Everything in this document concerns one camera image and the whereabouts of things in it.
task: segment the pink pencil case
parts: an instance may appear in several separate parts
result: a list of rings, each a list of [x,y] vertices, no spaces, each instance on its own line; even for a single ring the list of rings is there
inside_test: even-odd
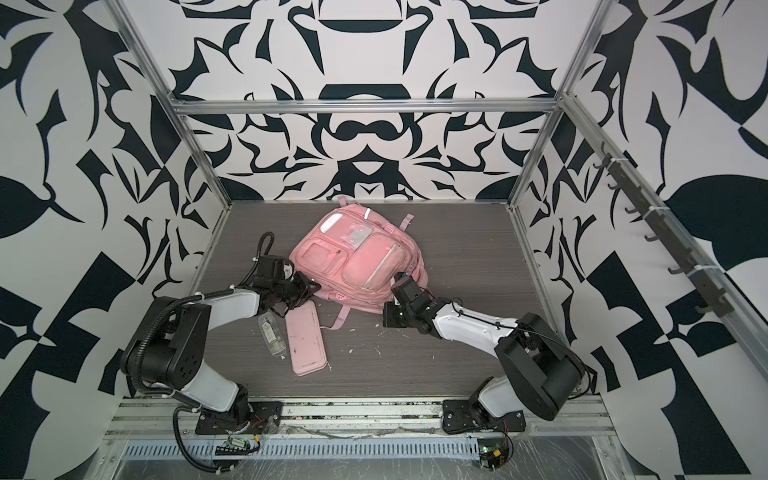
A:
[[[306,302],[290,310],[286,314],[286,329],[293,371],[301,376],[324,369],[328,360],[315,304]]]

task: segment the pink strap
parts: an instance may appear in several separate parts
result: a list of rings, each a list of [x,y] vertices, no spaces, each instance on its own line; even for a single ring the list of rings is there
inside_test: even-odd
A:
[[[347,305],[344,305],[341,307],[341,310],[339,311],[339,316],[336,317],[336,321],[333,322],[333,326],[324,326],[323,328],[326,328],[328,330],[338,330],[344,325],[344,322],[346,321],[346,316],[349,315],[349,311],[352,308],[348,307]]]
[[[403,218],[402,222],[400,222],[400,231],[402,232],[406,231],[406,228],[408,228],[408,225],[411,223],[411,220],[413,220],[413,215],[411,214],[406,215],[406,218]]]

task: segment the black and white wall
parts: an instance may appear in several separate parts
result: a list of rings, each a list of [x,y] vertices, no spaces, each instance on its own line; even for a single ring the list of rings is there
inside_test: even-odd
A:
[[[179,99],[552,97],[595,0],[135,0]],[[196,117],[233,199],[507,198],[540,113]]]
[[[0,478],[77,478],[222,208],[94,0],[0,0],[0,144]]]
[[[620,0],[576,88],[763,315],[767,22],[765,2]],[[764,478],[768,384],[599,161],[564,118],[520,205],[556,320],[639,472]]]

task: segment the transparent plastic bottle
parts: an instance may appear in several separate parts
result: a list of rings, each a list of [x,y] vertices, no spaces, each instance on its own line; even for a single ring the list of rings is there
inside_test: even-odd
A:
[[[274,356],[285,355],[286,343],[283,340],[283,335],[280,333],[280,328],[277,326],[275,315],[267,311],[259,315],[256,321],[259,323],[259,330],[264,338],[264,342],[266,342],[266,346],[270,348],[270,353]]]

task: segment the wooden floor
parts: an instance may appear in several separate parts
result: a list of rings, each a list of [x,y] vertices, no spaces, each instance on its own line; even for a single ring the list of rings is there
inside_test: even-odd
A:
[[[375,204],[395,225],[408,213],[408,233],[421,247],[429,287],[436,296],[461,297],[473,310],[496,316],[541,313],[512,230],[499,204]],[[271,254],[288,256],[331,210],[328,204],[238,203],[233,207],[200,284],[221,290],[248,271],[257,241],[275,233]],[[315,299],[320,323],[331,325],[336,303]],[[323,330],[329,366],[306,376],[290,358],[270,355],[252,319],[208,334],[205,360],[243,383],[252,396],[468,395],[489,376],[503,375],[498,360],[462,343],[384,329],[381,316],[353,310],[344,327]],[[281,323],[283,336],[285,325]]]

